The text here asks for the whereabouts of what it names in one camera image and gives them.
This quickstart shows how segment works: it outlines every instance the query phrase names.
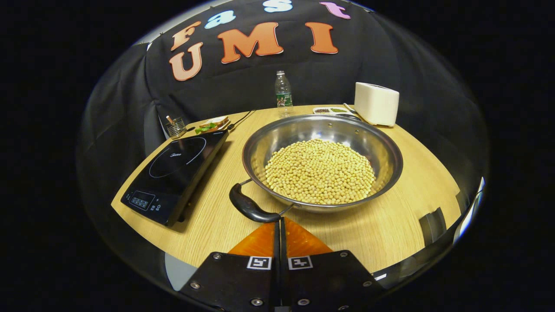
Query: screw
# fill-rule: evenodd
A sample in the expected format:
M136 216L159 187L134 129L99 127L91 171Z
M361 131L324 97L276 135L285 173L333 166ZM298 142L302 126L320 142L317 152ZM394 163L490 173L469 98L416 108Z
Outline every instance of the screw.
M250 304L255 305L255 306L261 306L264 304L264 301L260 300L260 299L253 299L250 301Z

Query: black pan handle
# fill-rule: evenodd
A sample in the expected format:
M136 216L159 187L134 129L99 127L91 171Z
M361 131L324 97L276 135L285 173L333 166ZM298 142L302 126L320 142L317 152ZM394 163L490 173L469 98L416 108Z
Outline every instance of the black pan handle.
M245 217L252 221L261 223L271 223L279 221L281 215L277 213L269 213L262 210L250 197L241 193L241 184L233 185L229 192L229 199L233 206L239 210Z

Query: round table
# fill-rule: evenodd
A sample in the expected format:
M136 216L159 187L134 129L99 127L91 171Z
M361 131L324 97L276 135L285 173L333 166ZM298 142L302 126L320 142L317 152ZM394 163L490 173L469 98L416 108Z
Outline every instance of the round table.
M299 105L293 115L311 114L315 107ZM229 115L236 122L245 115ZM241 156L247 139L259 128L278 120L276 108L256 110L233 129L206 170L185 208L185 221L171 228L158 224L120 202L137 174L170 142L168 139L146 157L119 189L112 207L137 233L167 254L199 267L213 251L227 253L261 224L244 217L229 200L231 187L249 179ZM198 127L205 120L191 123ZM459 188L443 164L399 125L379 127L399 147L403 171L397 183L382 196L347 211L315 214L296 209L285 215L313 233L332 250L350 250L369 272L398 263L425 247L419 219L441 207L446 227L460 216ZM182 137L195 135L194 131ZM245 184L245 195L268 212L284 205L255 183Z

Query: induction cooktop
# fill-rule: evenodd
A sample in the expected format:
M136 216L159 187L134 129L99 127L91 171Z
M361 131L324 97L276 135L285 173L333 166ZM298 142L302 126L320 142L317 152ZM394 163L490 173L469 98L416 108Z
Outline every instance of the induction cooktop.
M168 227L182 221L185 205L228 135L224 130L172 141L131 182L121 202Z

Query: plastic water bottle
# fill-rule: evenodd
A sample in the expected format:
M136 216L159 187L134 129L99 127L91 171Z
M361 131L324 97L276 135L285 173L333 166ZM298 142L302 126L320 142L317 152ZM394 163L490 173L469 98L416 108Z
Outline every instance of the plastic water bottle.
M293 97L291 96L291 84L285 77L284 71L277 71L275 83L276 101L279 118L289 117L293 110Z

